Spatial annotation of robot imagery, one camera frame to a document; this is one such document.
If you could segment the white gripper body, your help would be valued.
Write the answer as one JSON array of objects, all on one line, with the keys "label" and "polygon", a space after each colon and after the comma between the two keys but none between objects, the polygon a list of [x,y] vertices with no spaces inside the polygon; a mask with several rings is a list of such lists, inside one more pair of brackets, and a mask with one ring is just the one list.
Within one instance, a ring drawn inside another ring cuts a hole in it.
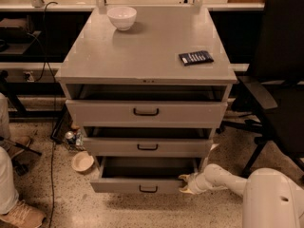
[{"label": "white gripper body", "polygon": [[187,178],[187,191],[190,194],[201,194],[210,189],[210,183],[203,173],[192,173]]}]

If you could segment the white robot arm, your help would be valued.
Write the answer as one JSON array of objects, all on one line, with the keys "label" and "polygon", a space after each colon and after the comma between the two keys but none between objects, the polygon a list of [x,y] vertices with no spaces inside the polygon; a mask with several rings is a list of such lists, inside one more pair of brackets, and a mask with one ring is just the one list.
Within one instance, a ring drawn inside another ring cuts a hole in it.
[{"label": "white robot arm", "polygon": [[241,196],[242,228],[304,227],[304,189],[277,170],[260,168],[241,178],[217,164],[208,164],[202,172],[179,178],[185,182],[182,193],[229,189]]}]

